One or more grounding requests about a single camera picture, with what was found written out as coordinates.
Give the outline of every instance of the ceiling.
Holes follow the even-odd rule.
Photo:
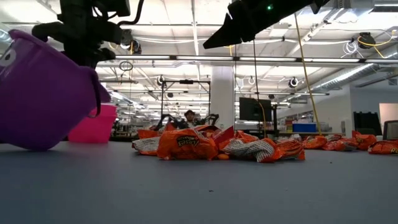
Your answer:
[[[134,19],[138,0],[130,0],[131,17],[114,18],[111,21],[117,23],[120,20]],[[288,25],[285,32],[282,29],[272,27],[258,33],[256,43],[243,43],[231,48],[219,47],[205,50],[202,43],[217,31],[224,21],[229,0],[146,0],[142,9],[140,21],[135,26],[124,26],[124,29],[132,29],[132,34],[139,41],[143,55],[212,55],[212,56],[253,56],[254,49],[257,57],[301,57],[297,48],[298,35],[294,16],[286,17],[281,20]],[[43,7],[35,0],[0,0],[0,22],[5,26],[2,29],[20,29],[30,32],[35,24],[41,22],[52,22],[56,19],[55,13],[60,13],[59,1],[47,1],[48,7]],[[344,48],[352,37],[357,38],[360,32],[370,32],[377,43],[383,43],[391,38],[392,27],[398,24],[398,13],[394,12],[372,12],[361,17],[341,16],[332,20],[330,24],[323,25],[325,16],[330,12],[329,8],[321,10],[314,15],[309,8],[299,11],[298,26],[300,35],[305,37],[312,30],[311,38],[304,40],[303,53],[305,57],[321,58],[367,58],[377,54],[374,48],[364,50],[358,48],[345,53]],[[392,39],[388,44],[380,46],[383,50],[396,44]],[[56,49],[62,50],[62,44],[49,40],[49,44]],[[104,43],[104,47],[110,48],[118,55],[128,55],[130,52],[114,44]],[[0,44],[0,51],[4,51],[7,44]],[[130,72],[123,72],[118,68],[121,61],[109,62],[111,67],[98,67],[96,71],[103,83],[109,90],[124,90],[121,94],[142,103],[146,108],[139,111],[133,106],[121,105],[122,112],[144,114],[145,116],[155,116],[158,111],[159,93],[150,96],[147,93],[127,92],[129,90],[159,90],[157,79],[162,75],[166,80],[210,80],[212,67],[220,64],[212,62],[173,62],[152,60],[131,61],[134,68]],[[344,68],[344,66],[314,66],[307,67],[310,83],[316,83],[323,78]],[[294,92],[298,91],[288,87],[288,81],[296,77],[302,81],[304,70],[301,66],[291,65],[259,65],[257,66],[257,76],[259,91]],[[241,91],[255,91],[255,85],[249,83],[252,77],[256,76],[253,63],[238,64],[236,66],[236,77],[243,82]],[[173,91],[205,91],[202,86],[174,84],[169,90]],[[282,101],[284,96],[277,96],[274,101]],[[184,93],[174,94],[173,98],[166,100],[174,101],[208,101],[206,93]],[[181,103],[187,106],[179,108],[173,103],[166,107],[166,110],[183,112],[189,108],[206,115],[207,104],[205,103]]]

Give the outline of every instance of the table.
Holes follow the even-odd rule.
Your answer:
[[[398,223],[398,157],[160,161],[127,142],[0,144],[0,223]]]

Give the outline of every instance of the white ceiling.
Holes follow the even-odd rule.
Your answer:
[[[230,0],[195,0],[195,19],[197,23],[197,37],[198,52],[195,52],[194,43],[194,29],[191,25],[193,23],[193,13],[191,1],[182,0],[145,0],[142,9],[141,19],[136,26],[128,26],[125,28],[132,29],[134,37],[139,39],[142,46],[142,54],[145,55],[224,55],[230,56],[230,49],[220,47],[216,49],[205,50],[202,47],[204,40],[209,38],[216,30],[220,28],[224,21],[224,14],[226,7]],[[136,7],[138,0],[130,0],[131,3],[131,17],[114,18],[113,22],[120,20],[133,20],[136,14]],[[41,6],[35,0],[0,0],[0,21],[7,25],[10,29],[21,29],[30,32],[32,26],[39,22],[52,22],[55,20],[55,14],[48,9]],[[51,8],[56,12],[60,12],[59,1],[49,0]],[[317,15],[308,13],[308,9],[301,12],[298,16],[298,24],[300,27],[301,36],[310,31],[314,24],[322,22],[323,18],[327,15],[328,11],[325,10]],[[370,13],[362,16],[358,21],[346,22],[335,21],[323,27],[316,35],[313,36],[308,44],[303,46],[303,52],[306,57],[335,57],[340,58],[345,55],[343,52],[344,44],[332,44],[344,40],[350,40],[353,36],[358,36],[359,32],[371,32],[372,36],[376,38],[377,42],[385,42],[389,40],[389,34],[386,32],[394,26],[398,26],[397,13]],[[281,22],[290,24],[289,30],[285,33],[285,38],[289,40],[298,40],[297,31],[295,29],[294,16],[289,16]],[[292,55],[287,55],[296,45],[294,42],[273,42],[262,44],[264,40],[282,39],[282,37],[270,37],[271,29],[266,29],[256,36],[255,45],[257,56],[273,56],[273,57],[300,57],[300,51],[295,51]],[[173,40],[186,40],[186,43],[174,44],[170,43]],[[311,42],[328,42],[323,45],[313,45]],[[51,40],[49,42],[56,49],[62,50],[62,44]],[[390,44],[380,46],[379,50],[390,47],[396,44],[393,40]],[[1,44],[0,49],[5,49],[6,45]],[[232,48],[232,55],[237,51],[238,56],[253,56],[253,44],[245,43],[237,46],[237,49]],[[374,49],[363,50],[358,49],[363,57],[374,55]],[[128,54],[120,47],[116,50],[117,54]],[[355,53],[346,55],[345,57],[361,57]],[[151,61],[139,61],[134,63],[147,63]],[[126,72],[124,79],[131,75],[131,78],[138,81],[139,84],[130,83],[107,83],[109,89],[113,90],[154,90],[159,89],[156,85],[156,78],[163,75],[169,80],[179,79],[192,79],[192,80],[210,80],[212,75],[212,65],[201,64],[199,70],[196,65],[182,65],[176,68],[135,68],[132,73]],[[310,82],[315,83],[327,75],[338,71],[339,68],[326,68],[326,67],[308,67]],[[114,73],[110,68],[97,68],[96,71],[99,77],[103,80],[114,80]],[[116,69],[117,74],[123,73],[121,70]],[[251,77],[255,76],[253,65],[238,65],[236,67],[238,78],[244,80],[243,91],[249,91],[253,85],[248,83]],[[264,80],[259,81],[260,90],[272,91],[292,91],[287,89],[287,82],[289,78],[297,77],[303,80],[302,67],[286,67],[286,66],[258,66],[257,74],[259,78]],[[170,90],[199,90],[199,85],[173,85]],[[158,103],[153,97],[147,94],[131,93],[131,98],[141,100],[147,104]],[[207,100],[207,94],[185,94],[175,95],[173,100]]]

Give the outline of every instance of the white column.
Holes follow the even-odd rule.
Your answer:
[[[217,127],[227,129],[234,125],[235,79],[232,67],[213,67],[211,74],[210,111],[218,114]]]

